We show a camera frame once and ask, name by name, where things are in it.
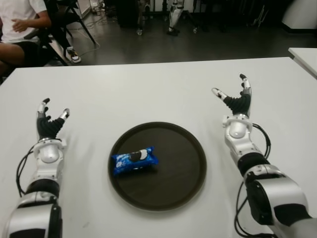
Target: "oreo package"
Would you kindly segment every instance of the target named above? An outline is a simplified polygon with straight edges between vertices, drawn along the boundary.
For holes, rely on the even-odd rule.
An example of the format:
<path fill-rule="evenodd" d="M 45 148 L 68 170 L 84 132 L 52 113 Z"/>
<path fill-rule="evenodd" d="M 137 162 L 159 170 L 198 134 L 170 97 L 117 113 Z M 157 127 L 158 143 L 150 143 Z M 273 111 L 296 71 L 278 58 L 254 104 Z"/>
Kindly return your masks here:
<path fill-rule="evenodd" d="M 115 162 L 113 175 L 118 175 L 131 170 L 137 170 L 150 165 L 157 165 L 158 159 L 153 155 L 154 146 L 123 155 L 112 155 Z"/>

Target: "table surface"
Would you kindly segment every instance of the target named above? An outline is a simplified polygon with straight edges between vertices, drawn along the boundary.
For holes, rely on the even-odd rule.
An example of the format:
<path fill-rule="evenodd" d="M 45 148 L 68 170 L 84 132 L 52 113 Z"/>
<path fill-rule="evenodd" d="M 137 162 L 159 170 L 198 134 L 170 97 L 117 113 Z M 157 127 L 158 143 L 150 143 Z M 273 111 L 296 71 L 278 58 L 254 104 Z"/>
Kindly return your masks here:
<path fill-rule="evenodd" d="M 289 48 L 288 51 L 317 75 L 317 48 Z"/>
<path fill-rule="evenodd" d="M 317 81 L 290 58 L 25 68 L 13 72 L 0 87 L 0 234 L 18 200 L 16 167 L 36 142 L 37 106 L 50 97 L 53 117 L 65 107 L 71 110 L 59 134 L 68 142 L 60 195 L 63 237 L 238 237 L 233 219 L 242 178 L 221 127 L 223 115 L 230 111 L 211 88 L 238 95 L 240 73 L 253 87 L 251 120 L 271 138 L 269 160 L 301 186 L 310 214 L 317 216 Z M 201 192 L 174 211 L 147 212 L 126 204 L 107 176 L 115 141 L 150 121 L 184 127 L 206 154 L 207 177 Z M 252 139 L 265 149 L 258 131 Z M 34 170 L 31 156 L 23 187 Z M 248 207 L 240 220 L 250 232 L 266 230 L 252 220 Z"/>

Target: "dark brown tray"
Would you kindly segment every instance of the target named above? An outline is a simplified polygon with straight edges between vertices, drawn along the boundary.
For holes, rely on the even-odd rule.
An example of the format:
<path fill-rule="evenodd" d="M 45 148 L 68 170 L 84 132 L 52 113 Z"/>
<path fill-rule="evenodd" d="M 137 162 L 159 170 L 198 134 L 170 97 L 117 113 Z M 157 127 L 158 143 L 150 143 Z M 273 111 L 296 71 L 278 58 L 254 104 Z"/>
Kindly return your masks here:
<path fill-rule="evenodd" d="M 113 176 L 115 154 L 154 146 L 158 164 Z M 207 170 L 204 151 L 185 129 L 170 123 L 138 125 L 123 134 L 110 153 L 108 173 L 117 193 L 131 205 L 166 211 L 187 203 L 202 187 Z"/>

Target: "silver robot arm segment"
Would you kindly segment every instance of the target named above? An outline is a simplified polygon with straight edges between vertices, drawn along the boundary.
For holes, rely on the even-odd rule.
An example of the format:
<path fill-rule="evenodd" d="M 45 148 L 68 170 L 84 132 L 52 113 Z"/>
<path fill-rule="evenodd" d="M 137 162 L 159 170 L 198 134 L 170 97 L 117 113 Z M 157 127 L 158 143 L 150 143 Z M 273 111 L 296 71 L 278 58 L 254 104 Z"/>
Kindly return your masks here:
<path fill-rule="evenodd" d="M 232 98 L 217 88 L 212 92 L 231 110 L 225 117 L 225 143 L 247 188 L 253 218 L 267 225 L 279 238 L 317 237 L 317 219 L 308 214 L 308 204 L 301 188 L 276 166 L 271 165 L 252 142 L 251 86 L 243 74 L 241 97 Z"/>
<path fill-rule="evenodd" d="M 66 144 L 56 136 L 69 117 L 69 109 L 51 120 L 50 116 L 46 116 L 49 101 L 43 100 L 37 111 L 38 143 L 33 148 L 37 169 L 9 217 L 2 238 L 61 238 L 58 196 Z"/>

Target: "gray floor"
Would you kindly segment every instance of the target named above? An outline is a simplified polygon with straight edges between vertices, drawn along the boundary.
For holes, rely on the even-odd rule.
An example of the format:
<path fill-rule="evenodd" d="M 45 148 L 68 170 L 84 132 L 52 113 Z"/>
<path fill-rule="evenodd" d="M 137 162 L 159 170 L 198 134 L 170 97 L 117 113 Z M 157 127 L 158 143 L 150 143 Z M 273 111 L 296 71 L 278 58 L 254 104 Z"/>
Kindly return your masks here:
<path fill-rule="evenodd" d="M 199 30 L 193 34 L 191 23 L 181 19 L 180 35 L 171 37 L 165 33 L 168 23 L 161 18 L 146 21 L 142 36 L 135 29 L 120 28 L 116 20 L 102 16 L 89 15 L 85 23 L 91 26 L 90 32 L 100 48 L 84 54 L 80 65 L 287 57 L 289 47 L 317 47 L 315 35 L 289 34 L 265 26 L 229 27 L 227 33 L 211 26 L 208 33 Z M 84 33 L 83 30 L 71 32 L 74 38 L 70 42 L 80 55 L 94 49 L 92 42 L 79 33 Z"/>

